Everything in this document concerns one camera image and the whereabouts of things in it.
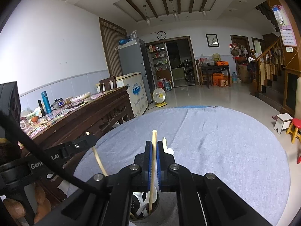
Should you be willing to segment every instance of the metal screw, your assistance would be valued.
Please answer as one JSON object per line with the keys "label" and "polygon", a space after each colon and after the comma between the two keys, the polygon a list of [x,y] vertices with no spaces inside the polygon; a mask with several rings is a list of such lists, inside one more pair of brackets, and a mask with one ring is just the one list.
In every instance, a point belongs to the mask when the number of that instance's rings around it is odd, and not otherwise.
{"label": "metal screw", "polygon": [[130,165],[130,169],[133,170],[133,171],[138,170],[139,165],[138,164],[132,164],[132,165]]}
{"label": "metal screw", "polygon": [[173,163],[170,165],[171,170],[178,170],[180,168],[179,164]]}
{"label": "metal screw", "polygon": [[208,179],[210,179],[210,180],[215,179],[215,177],[216,177],[215,174],[212,173],[212,172],[209,172],[209,173],[206,174],[206,178],[208,178]]}
{"label": "metal screw", "polygon": [[97,173],[97,174],[95,174],[95,175],[93,176],[93,178],[94,178],[95,181],[100,181],[100,180],[103,179],[103,174]]}

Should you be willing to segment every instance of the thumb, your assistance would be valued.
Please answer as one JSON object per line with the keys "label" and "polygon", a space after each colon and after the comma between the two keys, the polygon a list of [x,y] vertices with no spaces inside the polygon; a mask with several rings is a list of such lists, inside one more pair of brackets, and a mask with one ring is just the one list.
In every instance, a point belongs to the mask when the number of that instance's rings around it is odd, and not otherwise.
{"label": "thumb", "polygon": [[13,199],[4,199],[3,204],[13,219],[25,216],[25,209],[20,202]]}

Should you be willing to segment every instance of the black bottle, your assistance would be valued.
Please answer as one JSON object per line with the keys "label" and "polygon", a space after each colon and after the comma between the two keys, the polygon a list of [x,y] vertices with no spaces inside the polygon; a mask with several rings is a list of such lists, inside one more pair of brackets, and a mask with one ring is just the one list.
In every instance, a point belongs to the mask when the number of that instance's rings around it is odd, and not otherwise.
{"label": "black bottle", "polygon": [[44,111],[44,109],[43,109],[43,106],[42,106],[42,103],[41,103],[41,100],[40,100],[40,99],[38,100],[38,103],[39,103],[40,110],[41,110],[41,114],[42,114],[42,117],[43,117],[43,116],[46,115],[46,114],[45,114],[45,111]]}

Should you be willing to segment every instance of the wall clock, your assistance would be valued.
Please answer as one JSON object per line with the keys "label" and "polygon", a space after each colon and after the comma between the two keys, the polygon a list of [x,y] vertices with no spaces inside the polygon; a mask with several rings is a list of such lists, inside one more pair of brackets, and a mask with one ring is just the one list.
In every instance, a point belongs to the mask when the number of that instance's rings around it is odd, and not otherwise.
{"label": "wall clock", "polygon": [[160,40],[164,40],[166,38],[166,33],[164,31],[159,31],[157,33],[157,38]]}

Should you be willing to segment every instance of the blue gripper pad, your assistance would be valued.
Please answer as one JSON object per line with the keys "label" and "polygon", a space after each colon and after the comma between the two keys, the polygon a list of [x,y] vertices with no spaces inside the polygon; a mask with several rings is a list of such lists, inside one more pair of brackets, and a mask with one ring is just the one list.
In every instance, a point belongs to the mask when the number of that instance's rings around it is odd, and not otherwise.
{"label": "blue gripper pad", "polygon": [[157,158],[158,186],[159,186],[159,190],[161,190],[161,166],[160,166],[160,155],[159,155],[159,143],[158,142],[157,142],[156,158]]}
{"label": "blue gripper pad", "polygon": [[151,143],[151,146],[150,146],[150,159],[149,159],[149,164],[148,164],[148,186],[147,186],[147,189],[148,191],[150,191],[151,189],[151,164],[152,164],[152,161],[153,161],[153,144]]}

